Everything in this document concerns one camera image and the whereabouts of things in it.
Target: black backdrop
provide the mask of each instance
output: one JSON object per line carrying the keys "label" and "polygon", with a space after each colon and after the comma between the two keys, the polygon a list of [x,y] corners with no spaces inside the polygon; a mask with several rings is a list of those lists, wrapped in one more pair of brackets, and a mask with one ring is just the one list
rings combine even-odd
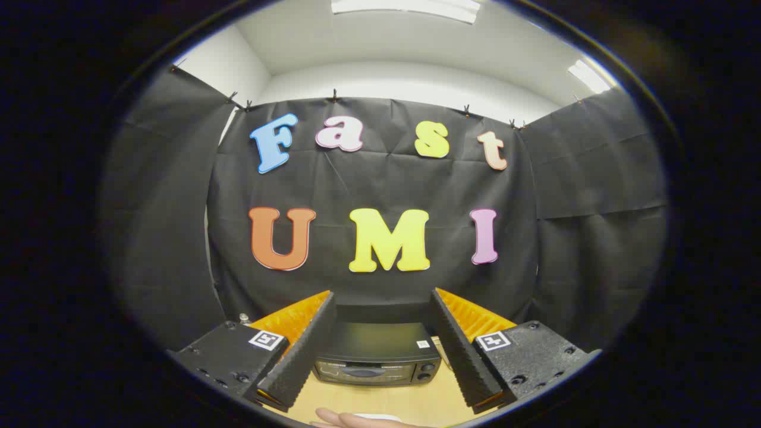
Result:
{"label": "black backdrop", "polygon": [[181,71],[165,72],[123,118],[104,165],[101,227],[116,297],[177,350],[224,318],[206,259],[211,160],[233,110]]}
{"label": "black backdrop", "polygon": [[[254,129],[284,114],[291,128],[290,159],[265,173]],[[331,116],[353,116],[364,124],[357,152],[318,146],[315,134]],[[416,125],[443,123],[449,154],[423,158],[414,141]],[[504,171],[489,167],[476,137],[494,131],[504,141]],[[317,213],[310,225],[309,258],[293,271],[270,270],[251,254],[248,210],[270,206],[274,248],[291,250],[290,208]],[[429,214],[425,252],[431,267],[403,272],[380,266],[353,273],[355,223],[349,213],[374,208],[393,230],[408,209]],[[474,265],[473,209],[494,209],[499,259]],[[433,287],[448,289],[510,319],[524,318],[537,268],[537,232],[528,156],[508,125],[443,107],[405,101],[342,98],[285,101],[238,112],[217,154],[209,189],[209,241],[219,257],[220,297],[230,316],[260,317],[325,289],[336,292],[339,319],[357,322],[425,321]]]}
{"label": "black backdrop", "polygon": [[[617,88],[523,129],[406,101],[284,101],[237,111],[217,147],[232,109],[226,101],[181,70],[166,72],[125,119],[107,165],[103,218],[117,295],[162,346],[188,344],[223,312],[256,319],[325,289],[336,292],[342,320],[430,325],[428,294],[438,286],[518,323],[538,319],[591,350],[633,318],[654,278],[665,180],[654,140]],[[259,174],[250,133],[287,113],[298,117],[284,150],[290,158]],[[362,149],[315,144],[323,121],[337,115],[363,122]],[[447,127],[445,158],[417,155],[423,120]],[[488,166],[476,140],[487,131],[505,142],[504,171]],[[291,248],[285,213],[317,212],[303,266],[279,271],[256,262],[248,211],[257,206],[281,212],[273,234],[281,253]],[[405,210],[427,211],[431,268],[351,272],[349,213],[357,208],[378,209],[391,229]],[[497,212],[499,258],[473,265],[469,213],[483,208]]]}

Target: hand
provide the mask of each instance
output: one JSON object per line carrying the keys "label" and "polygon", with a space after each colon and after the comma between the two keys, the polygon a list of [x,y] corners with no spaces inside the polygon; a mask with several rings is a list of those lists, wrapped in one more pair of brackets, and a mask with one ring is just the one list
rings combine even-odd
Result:
{"label": "hand", "polygon": [[320,419],[327,422],[311,422],[311,425],[319,428],[426,428],[424,426],[396,422],[395,420],[368,419],[351,413],[338,414],[322,407],[314,411],[314,413]]}

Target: white wall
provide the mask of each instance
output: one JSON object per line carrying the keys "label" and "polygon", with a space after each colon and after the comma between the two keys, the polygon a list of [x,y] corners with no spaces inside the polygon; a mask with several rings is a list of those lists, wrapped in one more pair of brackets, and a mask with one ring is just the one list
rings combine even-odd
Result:
{"label": "white wall", "polygon": [[256,101],[271,75],[251,49],[238,27],[231,25],[199,43],[174,61],[180,68],[203,80],[217,91],[246,106]]}
{"label": "white wall", "polygon": [[560,107],[531,91],[464,70],[415,62],[347,62],[273,76],[255,104],[302,98],[377,97],[462,110],[517,126]]}

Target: yellow letter m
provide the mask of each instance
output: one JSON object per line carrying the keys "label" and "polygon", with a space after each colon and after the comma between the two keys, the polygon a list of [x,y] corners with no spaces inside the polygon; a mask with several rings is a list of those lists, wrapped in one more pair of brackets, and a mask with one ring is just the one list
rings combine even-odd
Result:
{"label": "yellow letter m", "polygon": [[349,264],[352,272],[375,271],[377,264],[373,261],[372,250],[375,250],[375,255],[385,270],[391,269],[399,250],[402,251],[402,258],[396,264],[399,270],[426,270],[431,266],[431,261],[425,258],[427,212],[420,209],[406,210],[393,233],[377,209],[355,209],[349,218],[357,223],[357,252]]}

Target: ceiling light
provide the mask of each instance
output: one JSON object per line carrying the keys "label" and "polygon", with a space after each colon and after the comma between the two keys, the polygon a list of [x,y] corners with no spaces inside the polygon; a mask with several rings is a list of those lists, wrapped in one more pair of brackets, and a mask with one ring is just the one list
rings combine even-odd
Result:
{"label": "ceiling light", "polygon": [[334,14],[357,11],[409,11],[433,14],[472,24],[481,8],[473,0],[332,0]]}
{"label": "ceiling light", "polygon": [[586,62],[580,59],[574,64],[568,67],[568,71],[576,76],[579,80],[584,82],[595,94],[599,94],[603,91],[610,89],[610,86],[605,83],[594,70],[592,70]]}

